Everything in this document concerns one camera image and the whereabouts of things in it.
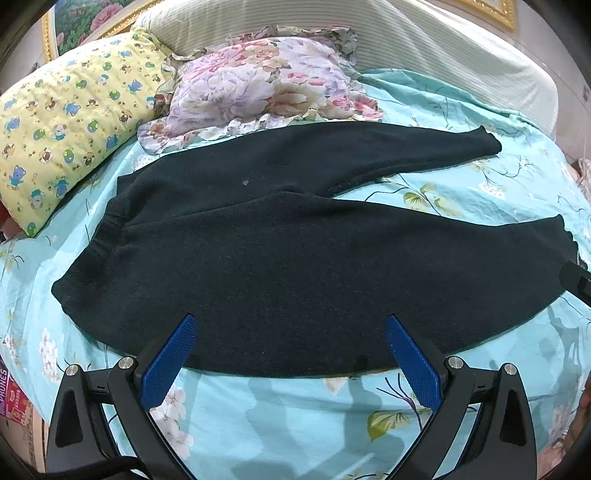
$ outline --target metal screw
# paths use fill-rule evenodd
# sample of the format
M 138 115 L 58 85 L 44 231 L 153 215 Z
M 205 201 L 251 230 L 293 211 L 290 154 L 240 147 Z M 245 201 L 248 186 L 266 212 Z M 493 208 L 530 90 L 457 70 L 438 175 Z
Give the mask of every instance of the metal screw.
M 515 375 L 517 373 L 517 367 L 513 364 L 505 364 L 505 372 L 509 375 Z
M 78 365 L 70 365 L 66 368 L 66 375 L 71 377 L 72 375 L 76 375 L 78 373 Z
M 464 360 L 458 356 L 451 356 L 447 359 L 447 363 L 452 368 L 462 368 L 464 366 Z
M 125 356 L 121 360 L 119 360 L 119 362 L 117 362 L 117 365 L 119 365 L 119 368 L 122 368 L 123 370 L 128 369 L 133 364 L 134 364 L 134 359 L 131 358 L 130 356 Z

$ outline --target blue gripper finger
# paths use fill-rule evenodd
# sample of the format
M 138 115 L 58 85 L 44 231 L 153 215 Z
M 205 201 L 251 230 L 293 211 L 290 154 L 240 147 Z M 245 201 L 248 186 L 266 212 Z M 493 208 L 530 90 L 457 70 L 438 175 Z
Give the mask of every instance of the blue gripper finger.
M 443 401 L 441 378 L 394 315 L 386 320 L 386 341 L 419 403 L 435 413 Z
M 162 404 L 197 341 L 197 320 L 186 314 L 141 377 L 140 403 L 148 411 Z

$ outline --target framed painting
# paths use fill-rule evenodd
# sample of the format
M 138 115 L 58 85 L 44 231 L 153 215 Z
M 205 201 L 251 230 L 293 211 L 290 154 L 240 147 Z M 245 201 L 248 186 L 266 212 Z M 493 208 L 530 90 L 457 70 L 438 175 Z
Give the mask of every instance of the framed painting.
M 450 5 L 461 4 L 464 10 L 477 10 L 485 17 L 492 19 L 509 30 L 515 30 L 517 26 L 515 14 L 515 0 L 443 0 Z
M 41 19 L 46 61 L 98 38 L 126 31 L 163 0 L 58 0 Z

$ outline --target gold picture frame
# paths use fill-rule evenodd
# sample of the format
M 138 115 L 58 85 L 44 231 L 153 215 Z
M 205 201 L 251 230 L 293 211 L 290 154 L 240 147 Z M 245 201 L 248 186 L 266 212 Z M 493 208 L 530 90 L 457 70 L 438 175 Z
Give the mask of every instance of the gold picture frame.
M 85 41 L 98 40 L 117 35 L 129 29 L 129 27 L 148 9 L 164 0 L 135 0 L 132 4 L 105 22 L 100 28 L 92 32 Z M 54 8 L 51 8 L 41 19 L 41 39 L 43 42 L 43 56 L 45 61 L 52 61 L 58 58 L 58 44 L 56 40 L 56 28 Z
M 463 5 L 475 8 L 480 13 L 492 18 L 511 31 L 514 31 L 517 27 L 514 0 L 500 0 L 500 6 L 498 8 L 486 2 L 485 0 L 454 0 L 452 2 L 449 0 L 444 1 L 450 4 L 460 2 Z

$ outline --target black sweatpants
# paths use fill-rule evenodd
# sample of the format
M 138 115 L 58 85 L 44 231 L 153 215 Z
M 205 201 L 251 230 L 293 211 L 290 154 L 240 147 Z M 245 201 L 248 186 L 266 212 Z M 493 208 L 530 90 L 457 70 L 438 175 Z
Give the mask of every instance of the black sweatpants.
M 470 347 L 561 294 L 577 253 L 562 218 L 490 227 L 330 197 L 500 149 L 483 128 L 330 122 L 168 155 L 119 179 L 53 293 L 81 330 L 131 354 L 193 313 L 187 365 L 209 371 L 388 368 L 391 313 L 445 352 Z

